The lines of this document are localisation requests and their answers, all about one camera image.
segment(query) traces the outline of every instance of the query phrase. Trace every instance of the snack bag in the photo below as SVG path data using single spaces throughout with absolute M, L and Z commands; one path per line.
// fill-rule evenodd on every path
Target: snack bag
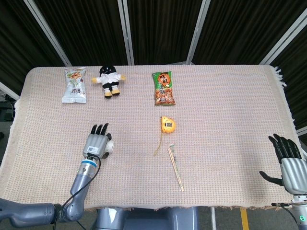
M 86 103 L 85 84 L 83 81 L 86 67 L 65 69 L 67 88 L 62 103 Z
M 155 105 L 173 105 L 172 72 L 153 73 L 155 84 Z

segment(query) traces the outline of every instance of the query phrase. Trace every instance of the black plush head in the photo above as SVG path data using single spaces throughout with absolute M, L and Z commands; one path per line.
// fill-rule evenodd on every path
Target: black plush head
M 116 69 L 114 66 L 110 66 L 110 65 L 104 65 L 101 67 L 99 74 L 101 75 L 102 73 L 105 74 L 110 74 L 110 73 L 115 73 Z

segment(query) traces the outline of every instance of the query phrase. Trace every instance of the gray floor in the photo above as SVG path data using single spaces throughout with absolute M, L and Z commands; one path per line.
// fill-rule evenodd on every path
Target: gray floor
M 0 132 L 3 132 L 5 138 L 0 140 L 0 161 L 3 158 L 11 122 L 0 122 Z M 242 230 L 241 214 L 239 208 L 216 208 L 216 225 L 218 230 Z M 96 212 L 86 211 L 80 222 L 89 230 L 96 219 Z M 248 210 L 248 223 L 250 230 L 297 230 L 291 216 L 284 210 Z M 199 207 L 199 225 L 200 230 L 211 230 L 211 214 L 208 207 Z M 0 230 L 15 229 L 10 225 L 8 219 L 0 223 Z M 23 228 L 25 230 L 51 230 L 52 226 L 41 226 L 32 228 Z M 57 230 L 82 230 L 77 223 L 58 223 Z

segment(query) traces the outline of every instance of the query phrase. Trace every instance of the wooden chopstick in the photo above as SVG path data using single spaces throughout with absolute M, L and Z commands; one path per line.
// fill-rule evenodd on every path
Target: wooden chopstick
M 171 148 L 168 149 L 168 153 L 169 153 L 169 157 L 171 158 L 171 162 L 173 164 L 173 168 L 175 170 L 175 174 L 176 174 L 180 189 L 181 189 L 182 192 L 184 192 L 184 188 L 183 188 L 183 185 L 182 185 L 179 173 L 178 173 L 178 168 L 177 168 L 177 165 L 175 163 L 175 160 L 174 160 L 174 157 L 173 157 L 173 152 L 172 152 Z

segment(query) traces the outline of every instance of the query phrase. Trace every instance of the stuffed toy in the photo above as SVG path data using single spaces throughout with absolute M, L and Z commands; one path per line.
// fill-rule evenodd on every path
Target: stuffed toy
M 104 65 L 101 67 L 99 71 L 99 78 L 92 78 L 93 83 L 102 83 L 102 87 L 104 88 L 105 98 L 111 98 L 112 95 L 119 95 L 118 84 L 119 80 L 125 80 L 126 77 L 124 75 L 116 73 L 116 69 L 114 66 Z

